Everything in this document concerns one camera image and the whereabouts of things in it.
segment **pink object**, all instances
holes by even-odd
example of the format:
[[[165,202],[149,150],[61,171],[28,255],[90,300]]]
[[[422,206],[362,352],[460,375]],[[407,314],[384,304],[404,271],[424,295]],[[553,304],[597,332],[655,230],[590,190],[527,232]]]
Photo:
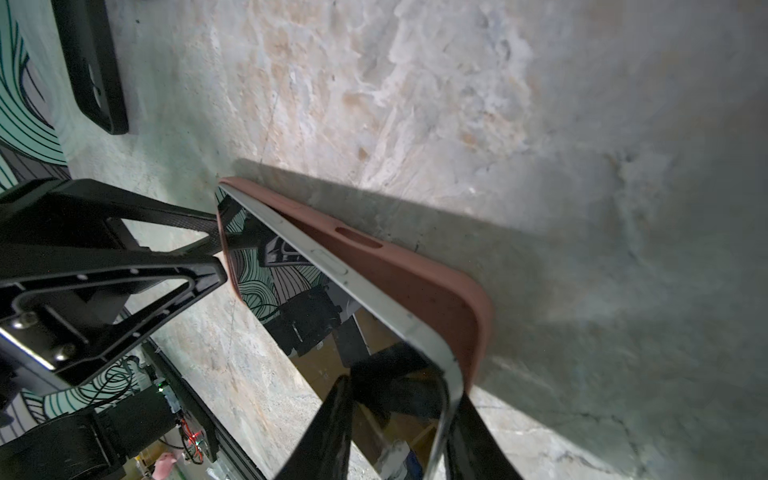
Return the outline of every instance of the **pink object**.
[[[359,232],[252,181],[227,177],[219,183],[235,187],[276,210],[430,325],[456,355],[464,376],[464,388],[469,391],[485,356],[493,318],[491,300],[473,279],[410,250]],[[224,235],[221,240],[226,253]]]
[[[174,469],[174,463],[176,463],[176,457],[174,454],[165,452],[160,455],[160,458],[154,463],[154,473],[152,478],[154,480],[164,480],[170,475],[170,472]]]

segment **textured wall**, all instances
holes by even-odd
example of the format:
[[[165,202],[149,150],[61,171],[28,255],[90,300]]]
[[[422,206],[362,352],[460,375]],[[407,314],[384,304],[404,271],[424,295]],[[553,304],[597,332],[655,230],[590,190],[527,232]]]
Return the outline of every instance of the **textured wall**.
[[[15,7],[65,81],[45,3]],[[766,476],[766,4],[108,7],[131,133],[61,89],[73,172],[208,210],[251,177],[469,273],[497,309],[475,401],[530,478]]]

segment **cable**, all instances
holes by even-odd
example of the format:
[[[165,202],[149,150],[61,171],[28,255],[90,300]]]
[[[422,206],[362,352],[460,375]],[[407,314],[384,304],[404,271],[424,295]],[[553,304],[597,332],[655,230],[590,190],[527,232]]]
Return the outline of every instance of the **cable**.
[[[139,357],[137,357],[135,355],[130,355],[130,356],[125,357],[125,360],[126,360],[126,362],[129,361],[129,360],[132,361],[132,362],[135,362],[136,363],[136,369],[138,369],[139,372],[144,371],[144,369],[141,367],[141,359]]]
[[[183,417],[181,418],[181,429],[183,431],[183,435],[181,436],[181,444],[184,445],[184,451],[187,453],[187,455],[190,456],[190,459],[192,460],[192,463],[196,465],[202,465],[203,464],[203,453],[200,451],[200,449],[197,447],[197,443],[194,441],[194,435],[192,435],[192,430],[190,429],[190,426],[187,424],[187,420],[185,420]],[[187,437],[187,440],[190,441],[192,446],[195,449],[195,454],[200,456],[200,463],[195,462],[194,455],[190,455],[190,453],[187,451],[187,443],[184,441],[184,437]]]
[[[158,442],[160,442],[160,443],[162,443],[163,445],[165,445],[165,446],[167,446],[167,447],[171,447],[172,449],[176,449],[176,450],[186,450],[186,448],[184,448],[184,447],[177,447],[176,445],[171,445],[170,443],[166,442],[166,441],[165,441],[165,435],[163,435],[163,437],[162,437],[162,438],[159,438],[159,439],[157,439],[157,441],[158,441]]]
[[[87,405],[92,404],[93,402],[99,400],[98,396],[102,394],[103,392],[117,392],[120,388],[119,386],[112,386],[112,380],[121,377],[121,380],[127,381],[127,383],[130,385],[133,383],[133,377],[134,373],[133,370],[131,370],[130,367],[127,367],[124,362],[121,364],[115,364],[111,366],[107,372],[104,373],[104,383],[101,384],[98,389],[96,389],[97,381],[98,379],[94,380],[92,384],[89,386],[94,389],[92,391],[86,390],[85,387],[78,387],[75,391],[80,394],[81,397],[86,401]]]
[[[97,409],[98,407],[105,406],[108,403],[112,403],[112,402],[114,402],[116,400],[119,400],[120,397],[125,395],[125,393],[129,389],[132,389],[133,388],[134,374],[133,374],[133,372],[130,369],[128,369],[128,370],[130,372],[130,375],[126,374],[125,372],[115,372],[115,373],[113,373],[110,376],[104,376],[104,384],[102,384],[101,387],[99,387],[99,389],[96,391],[96,393],[92,397],[86,396],[85,394],[83,394],[83,392],[80,392],[81,395],[83,395],[84,397],[91,399],[88,402],[88,404],[86,405],[86,407],[92,408],[92,409]],[[104,389],[110,384],[112,379],[117,377],[117,376],[122,376],[123,379],[127,378],[127,383],[126,383],[125,387],[120,392],[114,394],[113,396],[108,397],[106,399],[103,399],[103,400],[100,400],[100,401],[94,403],[94,401],[98,398],[99,394],[101,394],[101,392],[103,392]]]
[[[252,311],[253,313],[256,313],[256,311],[258,309],[260,309],[262,307],[265,307],[265,306],[271,306],[271,307],[274,308],[274,310],[272,310],[271,312],[269,312],[268,314],[263,315],[263,316],[258,316],[257,315],[257,318],[259,319],[259,322],[261,322],[261,323],[263,323],[265,320],[269,320],[270,318],[275,316],[275,314],[280,311],[280,306],[279,305],[275,305],[274,303],[260,302],[258,305],[254,306],[254,307],[251,307],[251,306],[248,307],[250,309],[250,311]]]

